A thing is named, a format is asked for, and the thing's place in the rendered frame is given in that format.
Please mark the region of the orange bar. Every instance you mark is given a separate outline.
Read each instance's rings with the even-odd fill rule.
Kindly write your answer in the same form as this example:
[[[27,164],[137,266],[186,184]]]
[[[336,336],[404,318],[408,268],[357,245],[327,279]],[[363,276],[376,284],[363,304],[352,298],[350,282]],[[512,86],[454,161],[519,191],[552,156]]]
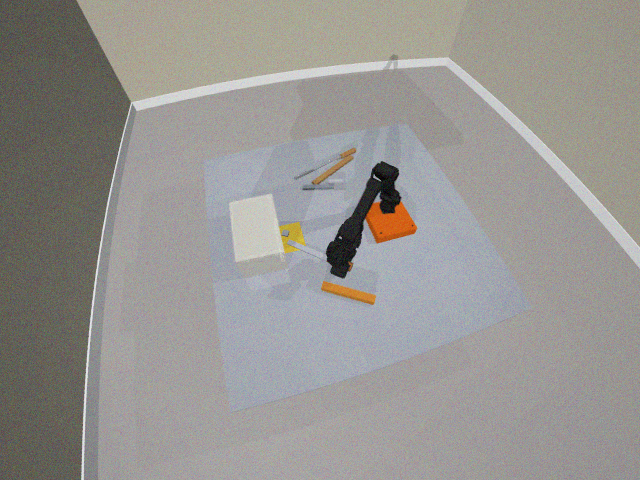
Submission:
[[[323,281],[322,287],[321,287],[321,291],[327,292],[327,293],[331,293],[337,296],[344,296],[344,297],[348,297],[351,299],[355,299],[367,304],[371,304],[374,305],[375,303],[375,298],[376,295],[370,294],[370,293],[366,293],[364,291],[360,291],[360,290],[353,290],[350,288],[346,288],[343,286],[339,286],[336,284],[332,284],[329,282],[325,282]]]

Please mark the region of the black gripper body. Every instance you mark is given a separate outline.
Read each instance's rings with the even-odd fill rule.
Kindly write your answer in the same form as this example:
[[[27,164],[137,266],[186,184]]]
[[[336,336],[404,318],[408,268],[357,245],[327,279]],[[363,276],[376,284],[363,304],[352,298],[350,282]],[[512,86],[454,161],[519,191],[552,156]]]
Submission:
[[[354,255],[355,255],[355,252],[356,251],[354,251],[352,253],[349,253],[349,256],[345,260],[346,262],[344,261],[344,263],[340,266],[340,268],[335,268],[335,267],[332,266],[332,268],[330,270],[330,273],[335,275],[335,276],[337,276],[337,277],[340,277],[340,278],[344,279],[346,277],[346,275],[347,275],[347,272],[348,272],[348,266],[349,266],[348,262],[352,261]]]

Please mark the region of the grey metal rod with wooden handle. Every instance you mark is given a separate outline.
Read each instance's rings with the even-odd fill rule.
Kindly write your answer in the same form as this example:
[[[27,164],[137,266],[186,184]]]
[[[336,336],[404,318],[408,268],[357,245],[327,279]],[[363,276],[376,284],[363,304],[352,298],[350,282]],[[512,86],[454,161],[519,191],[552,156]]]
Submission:
[[[323,163],[321,165],[318,165],[318,166],[316,166],[316,167],[314,167],[314,168],[312,168],[312,169],[310,169],[310,170],[308,170],[308,171],[306,171],[306,172],[294,177],[294,179],[296,180],[296,179],[298,179],[298,178],[300,178],[300,177],[302,177],[302,176],[304,176],[304,175],[306,175],[306,174],[308,174],[308,173],[310,173],[310,172],[312,172],[312,171],[314,171],[314,170],[316,170],[316,169],[318,169],[320,167],[323,167],[323,166],[325,166],[325,165],[327,165],[327,164],[329,164],[329,163],[331,163],[331,162],[333,162],[333,161],[335,161],[335,160],[337,160],[339,158],[346,158],[348,155],[351,155],[351,154],[353,154],[355,152],[356,152],[355,148],[347,150],[344,153],[340,154],[339,157],[337,156],[337,157],[335,157],[335,158],[333,158],[333,159],[331,159],[331,160],[329,160],[329,161],[327,161],[327,162],[325,162],[325,163]]]

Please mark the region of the wooden bar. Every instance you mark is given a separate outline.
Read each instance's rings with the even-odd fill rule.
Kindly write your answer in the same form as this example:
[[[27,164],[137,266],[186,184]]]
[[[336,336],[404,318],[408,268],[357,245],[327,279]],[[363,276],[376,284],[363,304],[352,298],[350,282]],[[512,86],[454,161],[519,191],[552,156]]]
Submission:
[[[343,166],[345,166],[347,163],[349,163],[350,160],[352,160],[353,157],[348,155],[347,158],[344,158],[343,160],[341,160],[340,162],[338,162],[336,165],[334,165],[332,168],[330,168],[329,170],[327,170],[325,173],[323,173],[321,176],[319,176],[317,179],[315,179],[314,181],[312,181],[313,184],[319,184],[320,182],[326,180],[327,178],[329,178],[331,175],[333,175],[335,172],[337,172],[339,169],[341,169]]]

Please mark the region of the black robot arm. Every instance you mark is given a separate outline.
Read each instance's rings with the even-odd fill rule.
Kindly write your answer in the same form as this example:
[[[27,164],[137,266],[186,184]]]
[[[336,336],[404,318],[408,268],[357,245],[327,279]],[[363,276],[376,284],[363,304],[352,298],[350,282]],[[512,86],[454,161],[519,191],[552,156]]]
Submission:
[[[373,175],[381,181],[373,178]],[[383,161],[372,168],[371,176],[352,216],[340,226],[338,233],[327,247],[326,256],[330,265],[340,268],[344,261],[357,248],[362,239],[364,220],[372,207],[374,199],[380,193],[379,207],[382,214],[395,213],[400,205],[401,197],[395,190],[394,182],[399,176],[399,169]],[[342,237],[342,239],[339,238]]]

